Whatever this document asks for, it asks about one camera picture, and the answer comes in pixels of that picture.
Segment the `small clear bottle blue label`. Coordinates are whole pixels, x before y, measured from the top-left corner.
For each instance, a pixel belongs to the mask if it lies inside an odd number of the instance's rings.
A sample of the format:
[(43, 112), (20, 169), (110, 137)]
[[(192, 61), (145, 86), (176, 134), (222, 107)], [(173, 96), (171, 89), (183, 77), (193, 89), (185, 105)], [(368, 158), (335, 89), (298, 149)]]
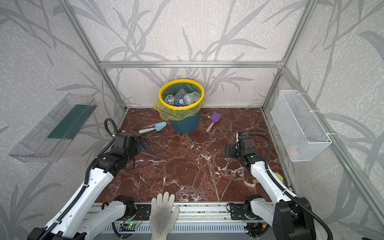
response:
[(174, 95), (167, 95), (164, 98), (164, 102), (170, 106), (174, 106), (175, 105), (175, 96)]

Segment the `crushed clear bottle blue label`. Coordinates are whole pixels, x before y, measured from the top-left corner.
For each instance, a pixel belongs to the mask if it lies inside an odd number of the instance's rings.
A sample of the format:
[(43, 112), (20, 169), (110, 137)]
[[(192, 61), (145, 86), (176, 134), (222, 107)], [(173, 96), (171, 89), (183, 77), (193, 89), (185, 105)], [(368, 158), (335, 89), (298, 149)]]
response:
[(184, 98), (175, 99), (175, 106), (176, 107), (185, 107), (187, 105), (188, 104), (184, 101)]

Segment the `clear ribbed bottle white cap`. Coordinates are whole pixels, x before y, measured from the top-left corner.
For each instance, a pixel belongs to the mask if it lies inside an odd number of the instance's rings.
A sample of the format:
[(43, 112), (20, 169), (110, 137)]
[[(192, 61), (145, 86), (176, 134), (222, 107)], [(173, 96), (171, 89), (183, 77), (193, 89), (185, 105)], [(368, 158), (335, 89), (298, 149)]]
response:
[(186, 106), (192, 105), (200, 99), (200, 94), (198, 92), (192, 92), (184, 95), (183, 102)]

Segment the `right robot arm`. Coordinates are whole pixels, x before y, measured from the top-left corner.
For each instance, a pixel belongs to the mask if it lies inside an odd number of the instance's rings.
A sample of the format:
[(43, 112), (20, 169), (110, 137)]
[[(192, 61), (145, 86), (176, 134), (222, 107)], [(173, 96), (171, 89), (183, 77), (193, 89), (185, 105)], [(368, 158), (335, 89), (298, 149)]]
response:
[(257, 155), (253, 148), (226, 145), (225, 157), (239, 159), (255, 177), (271, 199), (250, 200), (252, 215), (260, 217), (273, 229), (277, 240), (315, 240), (317, 238), (314, 221), (326, 231), (327, 239), (334, 238), (331, 229), (313, 211), (306, 198), (298, 198), (284, 186), (268, 165), (270, 149), (265, 157)]

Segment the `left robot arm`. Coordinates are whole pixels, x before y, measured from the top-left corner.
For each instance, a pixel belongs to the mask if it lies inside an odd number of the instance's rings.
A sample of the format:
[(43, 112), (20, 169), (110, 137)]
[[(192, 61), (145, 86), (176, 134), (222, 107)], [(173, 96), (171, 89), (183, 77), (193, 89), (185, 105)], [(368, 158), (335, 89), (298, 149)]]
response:
[(134, 199), (120, 195), (95, 216), (84, 220), (104, 188), (149, 146), (145, 138), (130, 133), (118, 133), (114, 140), (111, 151), (100, 154), (88, 166), (84, 183), (65, 206), (45, 227), (34, 228), (29, 240), (93, 240), (116, 220), (136, 216)]

